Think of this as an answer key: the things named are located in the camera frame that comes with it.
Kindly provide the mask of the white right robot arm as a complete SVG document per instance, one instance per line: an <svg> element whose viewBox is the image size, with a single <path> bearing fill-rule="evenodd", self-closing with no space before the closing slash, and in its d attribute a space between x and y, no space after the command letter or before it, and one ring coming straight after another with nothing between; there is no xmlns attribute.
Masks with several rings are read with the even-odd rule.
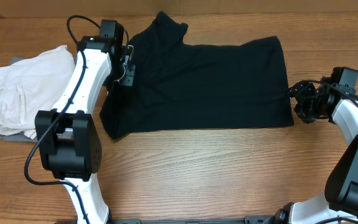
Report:
<svg viewBox="0 0 358 224"><path fill-rule="evenodd" d="M328 177L323 193L289 203L267 223L358 223L358 96L354 81L303 80L288 91L305 123L328 119L339 126L347 149Z"/></svg>

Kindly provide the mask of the black t-shirt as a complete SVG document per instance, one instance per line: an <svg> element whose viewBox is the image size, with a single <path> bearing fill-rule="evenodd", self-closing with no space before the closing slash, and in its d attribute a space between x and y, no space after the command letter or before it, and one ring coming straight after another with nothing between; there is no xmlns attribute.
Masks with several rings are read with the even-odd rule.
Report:
<svg viewBox="0 0 358 224"><path fill-rule="evenodd" d="M277 37L239 46L187 45L187 30L160 12L133 36L133 83L111 86L100 112L112 139L159 130L293 125Z"/></svg>

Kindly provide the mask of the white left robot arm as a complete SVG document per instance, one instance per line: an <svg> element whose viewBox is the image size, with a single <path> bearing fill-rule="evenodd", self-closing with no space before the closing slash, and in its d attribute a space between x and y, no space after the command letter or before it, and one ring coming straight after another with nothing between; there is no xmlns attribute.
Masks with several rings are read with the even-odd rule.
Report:
<svg viewBox="0 0 358 224"><path fill-rule="evenodd" d="M125 28L114 20L97 25L99 34L76 40L77 60L73 75L51 110L35 116L37 142L24 165L25 178L30 161L40 153L42 166L53 174L48 185L63 185L76 211L76 223L112 223L98 182L102 145L93 112L103 86L132 86L134 48Z"/></svg>

